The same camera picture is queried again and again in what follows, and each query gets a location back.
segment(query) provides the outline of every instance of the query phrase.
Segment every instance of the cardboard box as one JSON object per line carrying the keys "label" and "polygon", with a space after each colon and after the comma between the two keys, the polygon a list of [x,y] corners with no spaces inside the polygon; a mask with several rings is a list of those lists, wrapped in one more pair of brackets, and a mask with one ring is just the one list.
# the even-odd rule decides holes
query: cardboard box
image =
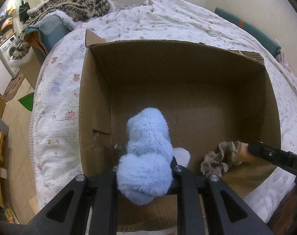
{"label": "cardboard box", "polygon": [[[259,54],[167,40],[106,43],[89,30],[85,42],[79,136],[87,176],[114,164],[111,146],[127,143],[127,120],[146,107],[161,110],[173,146],[191,153],[195,174],[201,175],[203,155],[222,141],[280,148],[277,103]],[[223,179],[243,197],[274,169],[262,160],[243,163]],[[176,219],[174,195],[141,207],[119,198],[119,231],[165,229]]]}

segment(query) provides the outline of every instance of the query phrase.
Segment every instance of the bed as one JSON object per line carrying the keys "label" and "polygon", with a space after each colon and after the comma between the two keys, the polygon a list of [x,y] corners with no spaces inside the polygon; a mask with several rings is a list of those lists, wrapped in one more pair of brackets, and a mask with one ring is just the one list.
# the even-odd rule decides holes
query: bed
{"label": "bed", "polygon": [[[29,138],[39,209],[74,176],[82,173],[78,108],[86,29],[108,42],[169,39],[260,53],[277,100],[281,148],[297,154],[297,80],[254,37],[213,12],[183,0],[146,0],[140,5],[118,5],[114,13],[79,24],[55,45],[42,65]],[[293,188],[294,177],[276,168],[244,201],[268,222]],[[158,234],[172,232],[175,228]]]}

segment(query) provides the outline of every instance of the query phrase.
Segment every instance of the orange fabric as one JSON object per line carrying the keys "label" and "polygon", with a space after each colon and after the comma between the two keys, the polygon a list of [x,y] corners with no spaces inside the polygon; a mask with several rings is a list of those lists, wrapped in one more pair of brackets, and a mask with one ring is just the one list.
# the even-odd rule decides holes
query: orange fabric
{"label": "orange fabric", "polygon": [[239,27],[240,27],[240,28],[243,28],[243,24],[244,24],[244,20],[240,19],[240,20],[239,20]]}
{"label": "orange fabric", "polygon": [[1,31],[5,29],[6,26],[10,26],[13,24],[13,18],[8,18],[5,20],[5,22],[2,24],[2,27],[1,27]]}
{"label": "orange fabric", "polygon": [[40,41],[40,36],[38,31],[31,32],[24,36],[24,40],[29,43],[32,48],[37,48],[38,50],[42,51],[46,56],[47,52],[46,49],[43,48],[42,43]]}

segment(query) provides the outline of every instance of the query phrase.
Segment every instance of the washing machine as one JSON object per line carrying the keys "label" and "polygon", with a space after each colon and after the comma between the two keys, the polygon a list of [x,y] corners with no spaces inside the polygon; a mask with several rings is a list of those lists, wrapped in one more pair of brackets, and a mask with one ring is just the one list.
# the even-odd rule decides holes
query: washing machine
{"label": "washing machine", "polygon": [[16,36],[13,35],[0,46],[0,59],[12,78],[15,78],[20,71],[19,68],[11,67],[9,62],[10,60],[12,60],[13,52],[16,50],[15,42]]}

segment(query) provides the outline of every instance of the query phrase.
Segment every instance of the blue plush toy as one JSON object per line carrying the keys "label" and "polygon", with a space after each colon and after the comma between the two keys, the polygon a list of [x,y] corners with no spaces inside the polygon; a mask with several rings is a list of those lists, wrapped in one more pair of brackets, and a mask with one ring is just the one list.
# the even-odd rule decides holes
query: blue plush toy
{"label": "blue plush toy", "polygon": [[136,205],[144,205],[166,194],[171,185],[168,125],[158,109],[146,108],[128,120],[127,133],[127,154],[117,170],[118,189]]}

